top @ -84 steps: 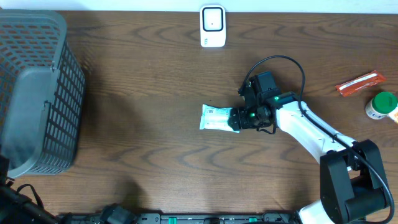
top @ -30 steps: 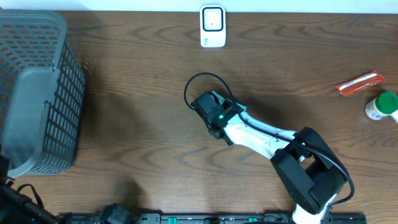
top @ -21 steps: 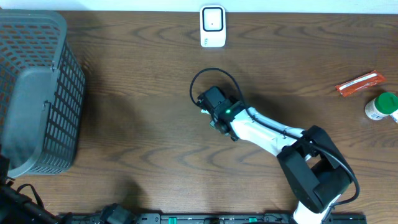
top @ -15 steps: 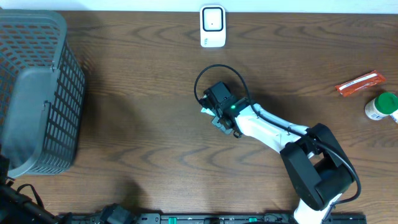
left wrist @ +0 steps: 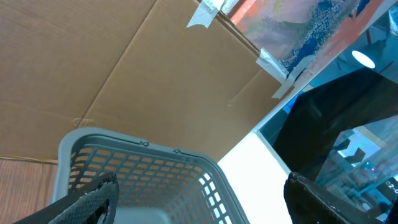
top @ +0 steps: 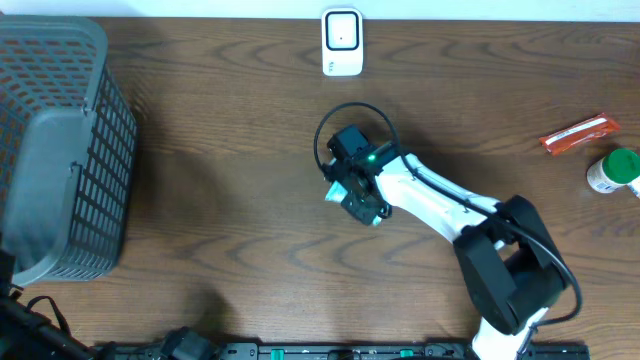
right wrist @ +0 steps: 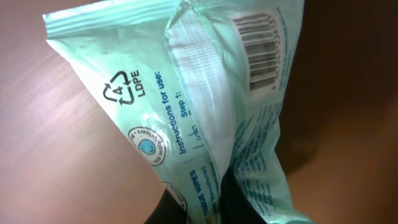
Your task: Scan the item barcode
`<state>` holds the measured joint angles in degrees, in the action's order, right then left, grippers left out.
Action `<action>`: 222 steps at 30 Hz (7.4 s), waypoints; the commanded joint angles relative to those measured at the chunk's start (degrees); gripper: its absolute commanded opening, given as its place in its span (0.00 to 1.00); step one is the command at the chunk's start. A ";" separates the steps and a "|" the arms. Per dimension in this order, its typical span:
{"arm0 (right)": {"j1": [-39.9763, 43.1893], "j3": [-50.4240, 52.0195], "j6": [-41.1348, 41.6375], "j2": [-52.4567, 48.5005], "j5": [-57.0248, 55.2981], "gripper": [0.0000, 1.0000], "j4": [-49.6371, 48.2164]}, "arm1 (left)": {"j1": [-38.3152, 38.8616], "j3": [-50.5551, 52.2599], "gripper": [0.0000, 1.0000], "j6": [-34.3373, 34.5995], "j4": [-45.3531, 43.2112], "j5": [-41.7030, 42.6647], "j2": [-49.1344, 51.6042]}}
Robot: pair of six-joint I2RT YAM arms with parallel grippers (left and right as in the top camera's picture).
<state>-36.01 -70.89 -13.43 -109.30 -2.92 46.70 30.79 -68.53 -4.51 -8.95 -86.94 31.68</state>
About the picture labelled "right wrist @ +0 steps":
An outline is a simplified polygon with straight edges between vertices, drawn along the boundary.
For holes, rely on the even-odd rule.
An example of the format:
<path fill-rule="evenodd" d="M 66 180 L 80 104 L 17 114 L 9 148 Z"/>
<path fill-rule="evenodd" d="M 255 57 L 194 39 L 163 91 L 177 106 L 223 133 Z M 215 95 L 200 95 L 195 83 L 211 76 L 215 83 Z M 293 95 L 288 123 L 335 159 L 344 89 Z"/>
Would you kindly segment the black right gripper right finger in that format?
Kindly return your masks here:
<path fill-rule="evenodd" d="M 229 168 L 221 182 L 222 224 L 267 224 L 255 211 Z"/>

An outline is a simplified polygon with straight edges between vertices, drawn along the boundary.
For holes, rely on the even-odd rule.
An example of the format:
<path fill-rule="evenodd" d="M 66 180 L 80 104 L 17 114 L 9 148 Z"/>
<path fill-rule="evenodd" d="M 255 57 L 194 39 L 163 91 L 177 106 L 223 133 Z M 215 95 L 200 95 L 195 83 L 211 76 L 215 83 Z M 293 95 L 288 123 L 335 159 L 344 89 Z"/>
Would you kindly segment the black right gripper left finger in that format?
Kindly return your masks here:
<path fill-rule="evenodd" d="M 168 190 L 164 190 L 156 208 L 144 224 L 186 224 L 187 215 Z"/>

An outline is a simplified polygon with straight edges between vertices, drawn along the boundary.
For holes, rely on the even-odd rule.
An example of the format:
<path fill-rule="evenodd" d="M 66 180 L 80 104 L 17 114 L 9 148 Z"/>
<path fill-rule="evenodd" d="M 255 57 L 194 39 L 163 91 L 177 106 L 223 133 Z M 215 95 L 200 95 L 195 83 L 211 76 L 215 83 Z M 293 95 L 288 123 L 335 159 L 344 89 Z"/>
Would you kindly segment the mint Zappy wipes pack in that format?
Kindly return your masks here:
<path fill-rule="evenodd" d="M 266 223 L 294 209 L 275 153 L 303 0 L 100 1 L 43 16 L 66 59 L 184 209 L 222 223 L 231 168 Z"/>

